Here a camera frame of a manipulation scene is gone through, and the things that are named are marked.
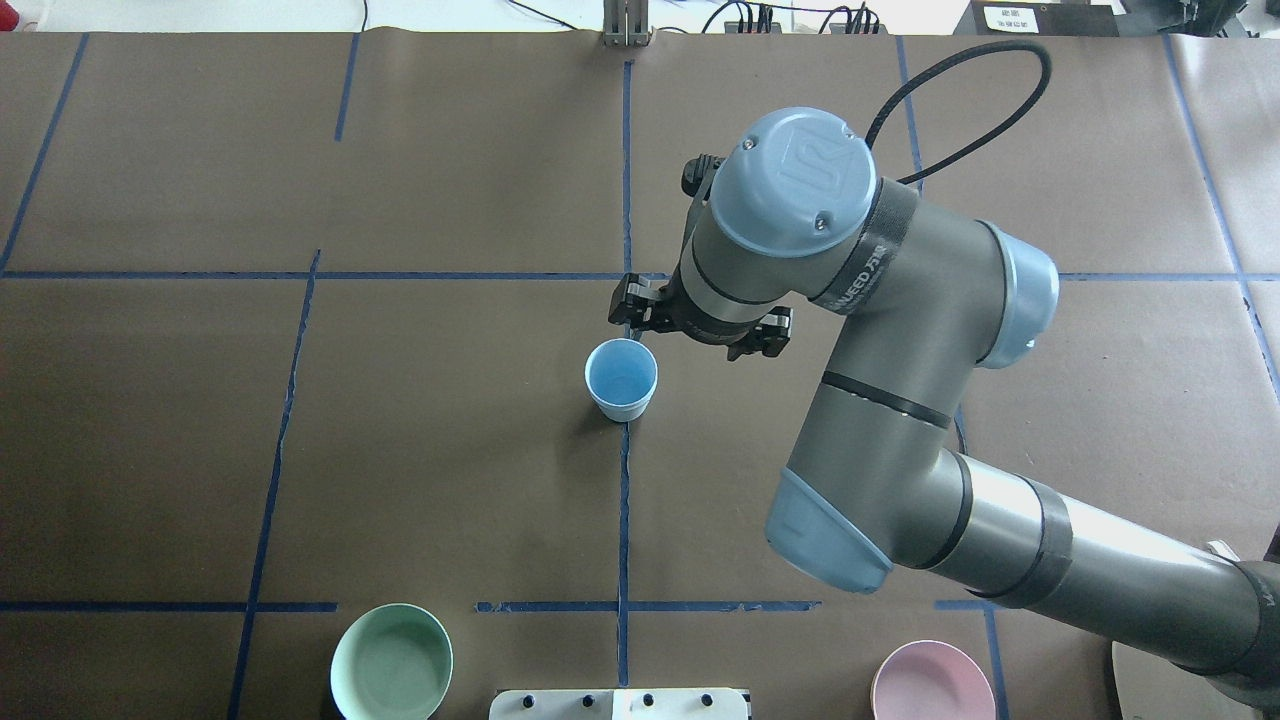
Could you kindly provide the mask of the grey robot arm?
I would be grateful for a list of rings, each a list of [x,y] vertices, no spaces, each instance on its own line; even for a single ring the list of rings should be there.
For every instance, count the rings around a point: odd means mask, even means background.
[[[1052,322],[1051,258],[882,177],[868,142],[815,108],[764,115],[726,156],[689,160],[681,186],[677,266],[662,287],[626,275],[612,323],[736,359],[781,354],[787,293],[844,319],[780,473],[774,552],[863,594],[896,566],[932,571],[1277,711],[1275,565],[1215,556],[945,445],[974,370],[1011,366]]]

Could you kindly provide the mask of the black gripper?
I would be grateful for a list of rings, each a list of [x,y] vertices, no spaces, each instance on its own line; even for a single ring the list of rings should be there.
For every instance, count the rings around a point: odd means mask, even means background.
[[[699,343],[727,348],[733,361],[745,355],[778,357],[794,331],[791,307],[731,302],[727,309],[709,310],[673,275],[655,287],[637,273],[622,275],[611,297],[608,322],[632,331],[682,333]]]

